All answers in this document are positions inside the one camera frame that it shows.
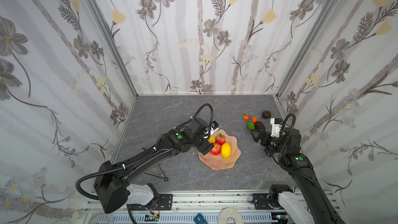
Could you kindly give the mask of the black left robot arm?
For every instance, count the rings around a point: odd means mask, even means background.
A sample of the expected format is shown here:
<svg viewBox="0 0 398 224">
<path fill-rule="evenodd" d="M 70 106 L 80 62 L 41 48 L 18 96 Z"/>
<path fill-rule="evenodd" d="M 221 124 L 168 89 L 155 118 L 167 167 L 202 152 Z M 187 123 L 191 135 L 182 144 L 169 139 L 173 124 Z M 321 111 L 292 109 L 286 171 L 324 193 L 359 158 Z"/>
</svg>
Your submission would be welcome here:
<svg viewBox="0 0 398 224">
<path fill-rule="evenodd" d="M 218 128 L 216 121 L 207 123 L 199 117 L 192 118 L 160 135 L 153 146 L 139 154 L 115 164 L 103 163 L 98 172 L 80 178 L 75 184 L 76 190 L 100 201 L 106 214 L 126 204 L 154 207 L 160 196 L 153 184 L 137 185 L 132 180 L 159 161 L 188 152 L 192 147 L 208 154 L 214 147 L 208 140 Z"/>
</svg>

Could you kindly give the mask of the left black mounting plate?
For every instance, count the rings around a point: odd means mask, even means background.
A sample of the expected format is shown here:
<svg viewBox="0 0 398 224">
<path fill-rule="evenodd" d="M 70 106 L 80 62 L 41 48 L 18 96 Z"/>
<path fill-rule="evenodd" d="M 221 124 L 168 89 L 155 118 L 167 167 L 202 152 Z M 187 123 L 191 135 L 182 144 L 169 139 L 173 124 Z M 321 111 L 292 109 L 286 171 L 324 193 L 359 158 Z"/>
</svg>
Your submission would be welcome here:
<svg viewBox="0 0 398 224">
<path fill-rule="evenodd" d="M 160 194 L 155 195 L 146 205 L 128 204 L 127 206 L 132 211 L 170 211 L 172 209 L 172 203 L 172 194 Z"/>
</svg>

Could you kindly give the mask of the white tape roll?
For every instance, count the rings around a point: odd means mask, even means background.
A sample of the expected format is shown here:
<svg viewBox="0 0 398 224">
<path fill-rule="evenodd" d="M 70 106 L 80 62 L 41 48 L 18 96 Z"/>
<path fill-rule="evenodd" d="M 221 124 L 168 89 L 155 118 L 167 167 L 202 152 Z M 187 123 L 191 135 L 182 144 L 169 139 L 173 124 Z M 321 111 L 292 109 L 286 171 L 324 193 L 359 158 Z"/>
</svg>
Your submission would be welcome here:
<svg viewBox="0 0 398 224">
<path fill-rule="evenodd" d="M 218 224 L 227 224 L 231 219 L 235 224 L 244 224 L 244 219 L 241 213 L 232 207 L 224 208 L 218 216 Z"/>
</svg>

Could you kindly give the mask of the dark fake avocado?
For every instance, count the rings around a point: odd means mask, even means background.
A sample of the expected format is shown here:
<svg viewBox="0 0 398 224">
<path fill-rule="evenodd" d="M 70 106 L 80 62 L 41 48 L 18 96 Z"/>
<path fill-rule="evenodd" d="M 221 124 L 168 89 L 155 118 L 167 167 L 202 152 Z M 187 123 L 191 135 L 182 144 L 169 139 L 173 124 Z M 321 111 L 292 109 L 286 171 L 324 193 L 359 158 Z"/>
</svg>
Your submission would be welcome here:
<svg viewBox="0 0 398 224">
<path fill-rule="evenodd" d="M 257 121 L 257 122 L 255 123 L 255 128 L 256 128 L 257 130 L 262 130 L 262 131 L 265 131 L 265 130 L 266 130 L 266 127 L 265 127 L 265 125 L 264 125 L 264 123 L 263 123 L 262 121 Z"/>
</svg>

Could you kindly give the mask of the dark brown round fruit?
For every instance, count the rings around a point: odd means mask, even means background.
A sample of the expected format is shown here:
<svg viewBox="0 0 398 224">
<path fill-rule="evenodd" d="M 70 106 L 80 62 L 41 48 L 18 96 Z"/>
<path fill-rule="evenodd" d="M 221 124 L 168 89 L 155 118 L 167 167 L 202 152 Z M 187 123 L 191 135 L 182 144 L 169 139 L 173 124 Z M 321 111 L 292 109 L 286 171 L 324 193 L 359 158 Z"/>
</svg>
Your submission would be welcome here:
<svg viewBox="0 0 398 224">
<path fill-rule="evenodd" d="M 263 111 L 262 118 L 263 119 L 270 119 L 272 117 L 272 113 L 270 111 Z"/>
</svg>

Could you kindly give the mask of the pink scalloped fruit bowl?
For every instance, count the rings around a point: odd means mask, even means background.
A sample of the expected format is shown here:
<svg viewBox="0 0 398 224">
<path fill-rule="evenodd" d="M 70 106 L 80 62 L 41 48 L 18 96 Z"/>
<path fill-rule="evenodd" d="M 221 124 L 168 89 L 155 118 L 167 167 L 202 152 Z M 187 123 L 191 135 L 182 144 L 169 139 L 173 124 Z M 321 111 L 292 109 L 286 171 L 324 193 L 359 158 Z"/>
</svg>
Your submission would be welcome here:
<svg viewBox="0 0 398 224">
<path fill-rule="evenodd" d="M 231 155 L 228 158 L 224 158 L 221 155 L 214 156 L 210 153 L 206 155 L 199 153 L 199 159 L 213 170 L 230 169 L 235 166 L 236 161 L 241 156 L 241 151 L 237 146 L 237 138 L 228 135 L 222 129 L 219 129 L 217 132 L 215 132 L 213 136 L 218 134 L 223 134 L 226 137 L 227 143 L 231 145 Z"/>
</svg>

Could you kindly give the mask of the dark fake grape bunch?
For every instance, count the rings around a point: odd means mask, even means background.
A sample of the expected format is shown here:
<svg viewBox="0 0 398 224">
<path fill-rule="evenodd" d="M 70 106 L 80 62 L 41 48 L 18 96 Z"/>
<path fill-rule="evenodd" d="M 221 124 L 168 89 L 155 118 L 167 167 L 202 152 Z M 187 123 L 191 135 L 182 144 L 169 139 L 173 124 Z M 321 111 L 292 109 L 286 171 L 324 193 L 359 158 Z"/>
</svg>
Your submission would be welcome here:
<svg viewBox="0 0 398 224">
<path fill-rule="evenodd" d="M 264 152 L 267 156 L 272 157 L 273 156 L 273 151 L 271 149 L 269 149 L 268 147 L 266 147 L 264 149 Z"/>
</svg>

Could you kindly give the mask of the red yellow fake peach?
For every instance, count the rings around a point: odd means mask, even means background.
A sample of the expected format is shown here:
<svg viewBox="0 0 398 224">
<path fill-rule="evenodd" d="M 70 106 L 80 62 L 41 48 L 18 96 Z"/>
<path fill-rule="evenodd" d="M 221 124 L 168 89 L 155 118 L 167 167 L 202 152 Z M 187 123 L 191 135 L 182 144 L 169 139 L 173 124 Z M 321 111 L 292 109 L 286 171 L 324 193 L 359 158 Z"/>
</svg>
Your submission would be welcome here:
<svg viewBox="0 0 398 224">
<path fill-rule="evenodd" d="M 220 144 L 218 144 L 218 143 L 213 143 L 213 148 L 211 149 L 211 151 L 210 151 L 210 153 L 212 154 L 212 155 L 214 155 L 214 156 L 217 156 L 217 155 L 219 155 L 219 154 L 221 154 L 221 146 L 222 145 L 220 145 Z"/>
</svg>

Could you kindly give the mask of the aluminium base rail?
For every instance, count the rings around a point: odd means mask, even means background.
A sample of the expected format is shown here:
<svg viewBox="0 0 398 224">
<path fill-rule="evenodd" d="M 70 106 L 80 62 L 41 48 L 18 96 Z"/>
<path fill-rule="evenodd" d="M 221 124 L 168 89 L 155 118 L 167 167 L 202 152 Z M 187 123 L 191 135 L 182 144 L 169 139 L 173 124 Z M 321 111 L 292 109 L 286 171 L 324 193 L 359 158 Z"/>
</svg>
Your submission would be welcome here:
<svg viewBox="0 0 398 224">
<path fill-rule="evenodd" d="M 225 191 L 162 191 L 160 194 L 173 195 L 167 203 L 161 203 L 153 212 L 160 213 L 158 221 L 149 221 L 149 210 L 132 210 L 137 224 L 194 224 L 194 217 L 202 214 L 208 224 L 217 224 L 221 211 L 231 207 L 236 209 L 245 224 L 295 223 L 282 207 L 272 208 L 266 200 L 268 190 L 225 190 Z M 111 213 L 115 224 L 131 224 L 126 205 Z M 106 224 L 105 216 L 99 202 L 89 202 L 83 213 L 81 223 Z"/>
</svg>

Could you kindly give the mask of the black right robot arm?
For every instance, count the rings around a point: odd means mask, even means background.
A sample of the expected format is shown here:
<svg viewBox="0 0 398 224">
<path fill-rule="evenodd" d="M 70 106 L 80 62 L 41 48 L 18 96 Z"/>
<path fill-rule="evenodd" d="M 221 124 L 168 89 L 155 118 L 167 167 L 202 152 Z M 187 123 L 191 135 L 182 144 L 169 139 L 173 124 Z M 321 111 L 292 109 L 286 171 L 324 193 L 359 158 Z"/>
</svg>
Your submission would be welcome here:
<svg viewBox="0 0 398 224">
<path fill-rule="evenodd" d="M 310 160 L 301 153 L 299 130 L 287 128 L 277 137 L 260 129 L 250 132 L 256 143 L 266 147 L 272 155 L 278 154 L 277 163 L 298 185 L 316 224 L 344 223 L 322 189 Z"/>
</svg>

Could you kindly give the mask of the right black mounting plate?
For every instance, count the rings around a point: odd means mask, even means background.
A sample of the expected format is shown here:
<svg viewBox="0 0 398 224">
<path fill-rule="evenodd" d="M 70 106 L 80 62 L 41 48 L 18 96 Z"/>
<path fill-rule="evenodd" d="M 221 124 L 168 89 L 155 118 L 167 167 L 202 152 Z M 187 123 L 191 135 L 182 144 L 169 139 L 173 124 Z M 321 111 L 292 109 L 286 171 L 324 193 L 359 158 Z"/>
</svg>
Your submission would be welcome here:
<svg viewBox="0 0 398 224">
<path fill-rule="evenodd" d="M 281 208 L 275 194 L 253 194 L 251 203 L 256 210 Z"/>
</svg>

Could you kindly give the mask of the yellow fake lemon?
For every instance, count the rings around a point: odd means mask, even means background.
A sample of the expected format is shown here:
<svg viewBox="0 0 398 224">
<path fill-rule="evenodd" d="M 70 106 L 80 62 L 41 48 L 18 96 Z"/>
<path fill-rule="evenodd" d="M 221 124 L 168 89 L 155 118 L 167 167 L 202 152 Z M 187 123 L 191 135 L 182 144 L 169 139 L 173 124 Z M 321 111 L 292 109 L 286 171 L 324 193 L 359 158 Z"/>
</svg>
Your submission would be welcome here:
<svg viewBox="0 0 398 224">
<path fill-rule="evenodd" d="M 231 148 L 231 145 L 229 144 L 229 143 L 224 143 L 222 146 L 221 146 L 221 156 L 224 158 L 224 159 L 227 159 L 227 158 L 229 158 L 230 156 L 231 156 L 231 153 L 232 153 L 232 148 Z"/>
<path fill-rule="evenodd" d="M 214 136 L 210 136 L 210 138 L 208 139 L 208 142 L 213 144 L 216 142 L 216 138 Z"/>
</svg>

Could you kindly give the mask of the small orange tangerine with stem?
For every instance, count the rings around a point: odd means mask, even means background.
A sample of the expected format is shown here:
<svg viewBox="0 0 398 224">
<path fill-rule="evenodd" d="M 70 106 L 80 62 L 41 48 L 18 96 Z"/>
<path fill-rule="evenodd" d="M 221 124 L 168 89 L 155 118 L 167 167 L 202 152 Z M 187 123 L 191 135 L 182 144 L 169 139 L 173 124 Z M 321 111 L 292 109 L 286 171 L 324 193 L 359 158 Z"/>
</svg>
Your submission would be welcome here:
<svg viewBox="0 0 398 224">
<path fill-rule="evenodd" d="M 250 120 L 250 116 L 245 114 L 245 115 L 243 116 L 243 119 L 246 120 L 246 121 L 248 121 L 248 120 Z"/>
</svg>

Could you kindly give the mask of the black mounting plate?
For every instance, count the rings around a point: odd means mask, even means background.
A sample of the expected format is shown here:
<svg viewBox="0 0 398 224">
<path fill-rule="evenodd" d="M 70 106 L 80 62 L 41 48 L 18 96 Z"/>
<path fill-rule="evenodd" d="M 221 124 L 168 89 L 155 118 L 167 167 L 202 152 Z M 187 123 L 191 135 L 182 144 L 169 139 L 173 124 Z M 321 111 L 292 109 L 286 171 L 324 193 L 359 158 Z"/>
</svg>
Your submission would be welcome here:
<svg viewBox="0 0 398 224">
<path fill-rule="evenodd" d="M 172 209 L 172 203 L 172 194 L 160 194 L 155 195 L 146 205 L 128 204 L 127 206 L 132 211 L 170 211 Z"/>
<path fill-rule="evenodd" d="M 251 203 L 256 210 L 281 208 L 275 194 L 253 194 Z"/>
</svg>

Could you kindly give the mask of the green fake lime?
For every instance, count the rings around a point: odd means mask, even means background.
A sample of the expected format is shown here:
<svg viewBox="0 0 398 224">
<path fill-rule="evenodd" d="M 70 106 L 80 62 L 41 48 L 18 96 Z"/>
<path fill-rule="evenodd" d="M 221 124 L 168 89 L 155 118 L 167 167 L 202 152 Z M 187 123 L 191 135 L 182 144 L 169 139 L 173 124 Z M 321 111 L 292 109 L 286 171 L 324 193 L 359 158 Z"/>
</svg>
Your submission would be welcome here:
<svg viewBox="0 0 398 224">
<path fill-rule="evenodd" d="M 246 127 L 247 127 L 247 130 L 248 131 L 251 131 L 251 130 L 254 130 L 255 129 L 255 124 L 253 123 L 253 122 L 247 122 L 247 125 L 246 125 Z"/>
</svg>

